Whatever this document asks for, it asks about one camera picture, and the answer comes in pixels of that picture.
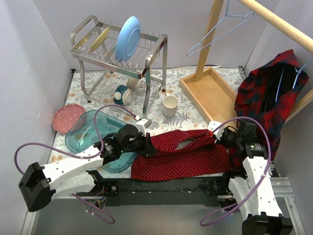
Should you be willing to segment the red plaid skirt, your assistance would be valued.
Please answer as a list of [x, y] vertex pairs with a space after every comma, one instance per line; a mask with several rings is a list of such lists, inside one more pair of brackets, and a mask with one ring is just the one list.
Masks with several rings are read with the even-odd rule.
[[270, 143], [271, 159], [275, 158], [281, 140], [281, 129], [286, 122], [300, 91], [309, 80], [301, 74], [300, 84], [278, 98], [275, 93], [284, 64], [300, 68], [293, 49], [279, 53], [267, 64], [252, 70], [238, 88], [234, 110], [239, 117], [250, 117], [258, 121], [265, 130], [257, 130], [257, 141]]

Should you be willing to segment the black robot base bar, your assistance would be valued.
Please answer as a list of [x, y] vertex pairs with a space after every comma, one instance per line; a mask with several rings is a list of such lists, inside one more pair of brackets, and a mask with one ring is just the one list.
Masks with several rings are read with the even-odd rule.
[[162, 182], [147, 182], [127, 178], [105, 179], [95, 192], [79, 192], [87, 199], [106, 197], [106, 206], [132, 205], [204, 205], [219, 206], [235, 203], [228, 188], [228, 178], [208, 176]]

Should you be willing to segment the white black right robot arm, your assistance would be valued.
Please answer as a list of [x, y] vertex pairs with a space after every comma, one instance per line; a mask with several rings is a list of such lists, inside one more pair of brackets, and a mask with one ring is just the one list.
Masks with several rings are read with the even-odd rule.
[[275, 199], [267, 148], [257, 142], [260, 125], [251, 119], [239, 121], [237, 130], [215, 122], [211, 127], [216, 143], [234, 149], [239, 155], [241, 170], [227, 173], [221, 182], [222, 191], [233, 194], [243, 217], [244, 235], [289, 235], [292, 221], [285, 218]]

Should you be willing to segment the red polka dot cloth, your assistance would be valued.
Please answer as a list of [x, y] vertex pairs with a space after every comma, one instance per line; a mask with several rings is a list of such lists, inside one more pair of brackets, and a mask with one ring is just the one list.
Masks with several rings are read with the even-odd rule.
[[160, 182], [232, 168], [226, 148], [215, 143], [207, 129], [174, 130], [151, 137], [157, 154], [138, 155], [131, 166], [131, 179]]

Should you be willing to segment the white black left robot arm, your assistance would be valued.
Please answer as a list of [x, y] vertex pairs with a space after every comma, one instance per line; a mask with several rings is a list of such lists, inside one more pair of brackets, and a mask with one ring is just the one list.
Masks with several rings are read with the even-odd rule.
[[53, 164], [31, 164], [19, 182], [28, 211], [39, 211], [53, 199], [76, 192], [100, 195], [105, 182], [94, 168], [129, 152], [152, 156], [158, 151], [153, 147], [149, 133], [143, 134], [134, 125], [126, 124], [117, 133], [106, 135], [77, 155]]

